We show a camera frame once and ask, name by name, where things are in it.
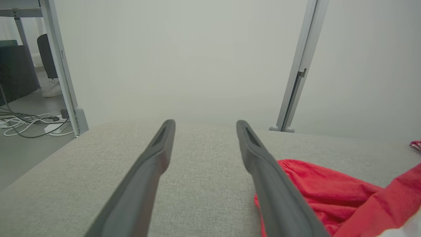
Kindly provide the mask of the white power strip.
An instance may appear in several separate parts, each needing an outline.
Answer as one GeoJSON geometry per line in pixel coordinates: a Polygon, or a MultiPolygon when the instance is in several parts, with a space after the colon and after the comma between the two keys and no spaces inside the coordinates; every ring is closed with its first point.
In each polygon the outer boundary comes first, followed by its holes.
{"type": "Polygon", "coordinates": [[[61,134],[63,132],[63,127],[65,126],[65,122],[62,123],[50,123],[47,127],[44,128],[45,134],[61,134]]]}

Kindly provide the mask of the grey fabric sofa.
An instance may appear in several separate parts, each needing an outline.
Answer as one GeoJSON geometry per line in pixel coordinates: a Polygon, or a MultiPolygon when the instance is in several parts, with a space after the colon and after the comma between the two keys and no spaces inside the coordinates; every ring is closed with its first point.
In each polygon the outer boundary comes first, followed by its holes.
{"type": "MultiPolygon", "coordinates": [[[[161,123],[90,129],[0,192],[0,237],[83,237],[161,123]]],[[[320,165],[385,187],[421,163],[408,142],[254,129],[276,159],[320,165]]],[[[235,125],[177,124],[149,237],[258,237],[254,183],[235,125]]]]}

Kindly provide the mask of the black office chair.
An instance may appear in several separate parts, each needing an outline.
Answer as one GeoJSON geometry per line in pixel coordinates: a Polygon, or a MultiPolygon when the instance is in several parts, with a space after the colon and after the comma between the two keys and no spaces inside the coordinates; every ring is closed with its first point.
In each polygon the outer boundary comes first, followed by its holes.
{"type": "Polygon", "coordinates": [[[37,38],[37,45],[39,49],[39,54],[44,66],[44,69],[47,73],[47,77],[52,80],[52,83],[56,82],[58,78],[57,71],[54,64],[54,59],[51,52],[51,47],[48,40],[48,35],[43,34],[37,38]]]}

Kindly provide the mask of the grey cart leg with caster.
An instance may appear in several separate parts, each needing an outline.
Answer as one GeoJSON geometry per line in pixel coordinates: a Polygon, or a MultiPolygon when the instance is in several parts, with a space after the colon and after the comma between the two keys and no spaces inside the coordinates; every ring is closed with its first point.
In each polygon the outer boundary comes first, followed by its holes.
{"type": "Polygon", "coordinates": [[[75,89],[69,70],[68,61],[59,27],[57,9],[54,0],[39,0],[42,16],[46,26],[47,36],[54,60],[55,69],[62,89],[67,112],[70,117],[74,137],[89,130],[85,113],[78,106],[75,89]]]}

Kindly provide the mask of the dark cabinet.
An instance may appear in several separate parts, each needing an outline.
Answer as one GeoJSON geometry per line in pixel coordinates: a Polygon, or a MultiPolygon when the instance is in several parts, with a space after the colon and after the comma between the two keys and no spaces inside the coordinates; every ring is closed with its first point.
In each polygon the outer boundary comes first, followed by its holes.
{"type": "Polygon", "coordinates": [[[40,88],[30,50],[15,39],[0,40],[0,106],[40,88]]]}

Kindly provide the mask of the grey partition post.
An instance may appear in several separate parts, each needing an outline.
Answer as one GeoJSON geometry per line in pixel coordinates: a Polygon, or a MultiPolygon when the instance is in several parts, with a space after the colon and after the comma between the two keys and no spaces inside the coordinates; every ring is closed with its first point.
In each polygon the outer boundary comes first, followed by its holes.
{"type": "Polygon", "coordinates": [[[292,121],[314,57],[330,0],[308,0],[287,86],[275,126],[270,131],[294,133],[292,121]]]}

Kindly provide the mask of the red shorts white waistband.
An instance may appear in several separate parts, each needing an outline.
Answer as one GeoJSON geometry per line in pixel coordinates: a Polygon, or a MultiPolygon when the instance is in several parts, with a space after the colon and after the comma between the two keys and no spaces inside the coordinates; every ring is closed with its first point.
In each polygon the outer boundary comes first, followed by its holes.
{"type": "Polygon", "coordinates": [[[385,188],[308,162],[277,161],[332,237],[421,237],[421,163],[385,188]]]}

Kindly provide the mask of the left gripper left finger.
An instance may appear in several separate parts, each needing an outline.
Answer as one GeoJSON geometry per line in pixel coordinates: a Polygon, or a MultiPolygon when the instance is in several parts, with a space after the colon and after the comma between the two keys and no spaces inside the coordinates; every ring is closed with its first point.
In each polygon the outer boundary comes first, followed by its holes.
{"type": "Polygon", "coordinates": [[[173,119],[162,124],[85,237],[147,237],[160,177],[170,164],[175,130],[173,119]]]}

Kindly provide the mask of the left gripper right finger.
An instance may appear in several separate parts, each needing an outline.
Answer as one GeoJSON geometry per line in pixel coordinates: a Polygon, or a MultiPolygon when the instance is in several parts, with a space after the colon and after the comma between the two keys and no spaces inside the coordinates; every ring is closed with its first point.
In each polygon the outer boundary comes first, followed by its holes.
{"type": "Polygon", "coordinates": [[[236,122],[244,166],[257,191],[267,237],[330,237],[278,162],[245,120],[236,122]]]}

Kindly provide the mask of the white sneaker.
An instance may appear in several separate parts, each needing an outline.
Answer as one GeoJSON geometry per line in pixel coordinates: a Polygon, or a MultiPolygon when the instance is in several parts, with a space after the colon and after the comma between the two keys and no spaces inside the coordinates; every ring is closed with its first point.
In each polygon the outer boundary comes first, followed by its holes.
{"type": "Polygon", "coordinates": [[[52,87],[48,90],[42,91],[42,96],[46,98],[52,98],[62,95],[62,89],[59,81],[52,82],[52,87]]]}

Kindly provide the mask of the grey desk frame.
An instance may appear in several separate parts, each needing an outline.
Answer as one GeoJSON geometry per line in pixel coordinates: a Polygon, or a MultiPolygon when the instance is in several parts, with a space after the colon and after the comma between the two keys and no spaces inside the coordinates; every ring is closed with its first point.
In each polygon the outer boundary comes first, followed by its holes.
{"type": "Polygon", "coordinates": [[[26,45],[35,67],[43,66],[37,44],[39,36],[46,34],[41,8],[0,9],[0,41],[15,40],[26,45]]]}

